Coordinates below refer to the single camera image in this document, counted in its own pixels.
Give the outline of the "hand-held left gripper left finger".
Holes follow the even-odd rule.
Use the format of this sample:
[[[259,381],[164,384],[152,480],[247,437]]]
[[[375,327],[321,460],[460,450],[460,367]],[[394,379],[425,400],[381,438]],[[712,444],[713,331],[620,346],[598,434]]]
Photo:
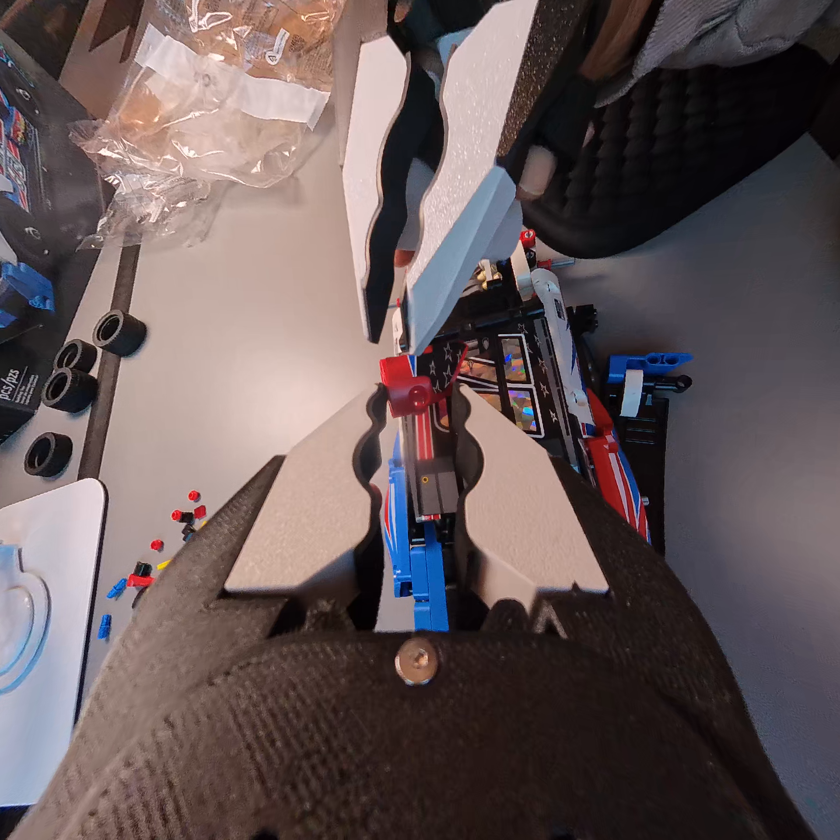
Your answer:
[[[382,464],[387,396],[372,384],[283,458],[224,590],[349,606],[362,594],[357,556],[379,525],[371,479]]]

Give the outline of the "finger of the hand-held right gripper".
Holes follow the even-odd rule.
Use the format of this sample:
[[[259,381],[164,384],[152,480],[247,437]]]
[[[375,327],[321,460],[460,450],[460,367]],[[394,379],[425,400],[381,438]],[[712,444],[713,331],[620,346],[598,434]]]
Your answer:
[[[405,275],[410,354],[425,351],[480,261],[508,259],[516,248],[522,210],[497,148],[537,6],[494,6],[448,60],[439,99],[444,149],[419,204]]]
[[[370,343],[382,337],[396,251],[419,246],[419,207],[442,150],[433,76],[390,35],[363,43],[342,178],[360,318]]]

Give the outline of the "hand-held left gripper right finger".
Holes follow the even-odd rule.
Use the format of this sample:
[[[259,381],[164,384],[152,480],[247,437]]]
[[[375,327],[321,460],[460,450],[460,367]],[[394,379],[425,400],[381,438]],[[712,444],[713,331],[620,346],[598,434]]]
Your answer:
[[[549,453],[466,384],[453,392],[462,481],[455,553],[465,587],[487,608],[610,586]]]

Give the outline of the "lego race car model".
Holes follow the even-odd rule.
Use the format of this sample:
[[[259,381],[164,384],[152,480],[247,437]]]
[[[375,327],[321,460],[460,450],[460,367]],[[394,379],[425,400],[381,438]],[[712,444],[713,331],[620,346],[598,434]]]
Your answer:
[[[537,237],[520,233],[508,259],[483,259],[427,349],[416,374],[434,401],[399,418],[388,465],[383,534],[394,594],[413,600],[414,627],[455,624],[455,514],[461,488],[449,416],[466,384],[552,457],[568,463],[659,554],[665,554],[665,457],[669,395],[692,379],[686,352],[612,354],[605,369],[586,335],[598,326],[591,304],[569,308]]]

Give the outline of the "red lego connector piece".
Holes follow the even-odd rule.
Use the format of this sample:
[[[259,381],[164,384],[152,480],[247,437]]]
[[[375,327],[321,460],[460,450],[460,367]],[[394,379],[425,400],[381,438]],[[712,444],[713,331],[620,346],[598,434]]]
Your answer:
[[[416,356],[401,353],[380,360],[381,383],[394,418],[417,415],[434,401],[434,388],[426,375],[417,374]]]

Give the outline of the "person's right forearm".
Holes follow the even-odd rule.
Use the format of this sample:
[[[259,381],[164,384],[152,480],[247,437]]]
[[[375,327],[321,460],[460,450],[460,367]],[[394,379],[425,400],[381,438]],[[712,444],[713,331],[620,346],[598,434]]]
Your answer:
[[[602,109],[656,69],[740,67],[776,56],[815,25],[838,26],[839,2],[614,2],[581,67]]]

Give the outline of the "pile of small lego pieces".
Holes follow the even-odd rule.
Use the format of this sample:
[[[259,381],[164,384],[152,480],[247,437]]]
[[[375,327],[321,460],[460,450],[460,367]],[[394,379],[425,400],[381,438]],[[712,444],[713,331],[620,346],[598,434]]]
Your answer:
[[[207,506],[199,489],[190,489],[186,497],[188,507],[175,508],[171,511],[171,520],[180,529],[178,543],[168,544],[162,538],[155,538],[149,543],[150,559],[139,560],[129,571],[119,577],[105,594],[106,607],[95,622],[96,640],[107,643],[112,634],[112,608],[128,596],[131,607],[136,607],[141,596],[152,586],[160,573],[172,564],[177,551],[186,546],[207,522]]]

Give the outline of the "black lego tyre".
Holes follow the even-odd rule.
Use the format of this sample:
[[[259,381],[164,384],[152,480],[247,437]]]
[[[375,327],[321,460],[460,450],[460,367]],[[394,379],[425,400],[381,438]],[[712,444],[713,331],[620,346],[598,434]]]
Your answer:
[[[89,374],[98,358],[98,348],[82,339],[67,341],[56,353],[54,371],[67,369]]]
[[[94,346],[120,358],[135,353],[147,334],[146,325],[126,311],[113,309],[97,322],[91,337]]]
[[[64,413],[84,411],[96,399],[97,379],[84,371],[61,367],[46,380],[41,402],[44,406]]]
[[[37,436],[24,457],[24,471],[29,476],[54,478],[70,462],[72,440],[65,434],[46,432]]]

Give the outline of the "black lego set box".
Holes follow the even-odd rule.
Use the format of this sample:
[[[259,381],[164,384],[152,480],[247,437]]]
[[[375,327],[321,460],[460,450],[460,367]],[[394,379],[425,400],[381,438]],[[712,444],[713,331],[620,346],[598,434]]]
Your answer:
[[[1,48],[1,261],[26,263],[55,289],[56,311],[1,329],[1,441],[37,413],[98,259],[78,251],[112,195],[71,142],[79,102],[11,38]]]

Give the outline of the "blue lego block assembly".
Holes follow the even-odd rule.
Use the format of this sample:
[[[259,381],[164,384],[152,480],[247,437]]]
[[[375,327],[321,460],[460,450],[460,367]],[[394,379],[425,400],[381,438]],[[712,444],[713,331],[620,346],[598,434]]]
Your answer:
[[[55,289],[47,277],[25,262],[2,261],[1,329],[29,323],[37,312],[55,311]]]

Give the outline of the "person's right hand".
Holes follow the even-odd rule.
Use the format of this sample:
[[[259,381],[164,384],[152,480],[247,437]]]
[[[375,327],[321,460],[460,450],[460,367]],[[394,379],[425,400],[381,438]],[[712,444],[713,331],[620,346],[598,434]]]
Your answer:
[[[600,31],[577,70],[590,86],[602,84],[627,65],[653,4],[652,1],[610,2]],[[517,198],[532,200],[542,195],[557,165],[557,157],[551,150],[534,144],[523,167]]]

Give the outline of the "clear bag with white label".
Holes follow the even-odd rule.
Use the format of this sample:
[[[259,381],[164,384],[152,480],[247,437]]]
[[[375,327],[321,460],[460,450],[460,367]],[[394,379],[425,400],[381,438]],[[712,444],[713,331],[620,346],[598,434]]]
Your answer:
[[[326,108],[343,1],[154,2],[101,127],[142,172],[264,188],[286,179]]]

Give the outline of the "black knit cloth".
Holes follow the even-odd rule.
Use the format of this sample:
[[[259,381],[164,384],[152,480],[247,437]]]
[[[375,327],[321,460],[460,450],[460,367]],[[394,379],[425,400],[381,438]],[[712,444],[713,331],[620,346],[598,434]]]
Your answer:
[[[654,70],[593,110],[591,139],[523,204],[524,223],[567,256],[618,255],[785,151],[837,94],[838,60],[803,45],[743,66]]]

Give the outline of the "crumpled clear plastic bag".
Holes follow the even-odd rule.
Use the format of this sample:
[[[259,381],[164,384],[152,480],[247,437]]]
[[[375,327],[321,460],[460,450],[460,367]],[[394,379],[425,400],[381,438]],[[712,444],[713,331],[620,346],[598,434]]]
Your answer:
[[[104,133],[102,120],[69,125],[69,137],[93,162],[112,197],[95,231],[77,250],[122,245],[192,247],[209,236],[228,190],[225,182],[205,182],[178,172],[161,171],[137,157],[132,146]]]

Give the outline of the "white rounded board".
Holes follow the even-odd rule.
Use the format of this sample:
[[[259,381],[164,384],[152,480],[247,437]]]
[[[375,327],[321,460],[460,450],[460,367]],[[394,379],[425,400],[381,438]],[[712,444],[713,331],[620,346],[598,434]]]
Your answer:
[[[37,802],[80,703],[107,494],[81,479],[1,510],[1,805]]]

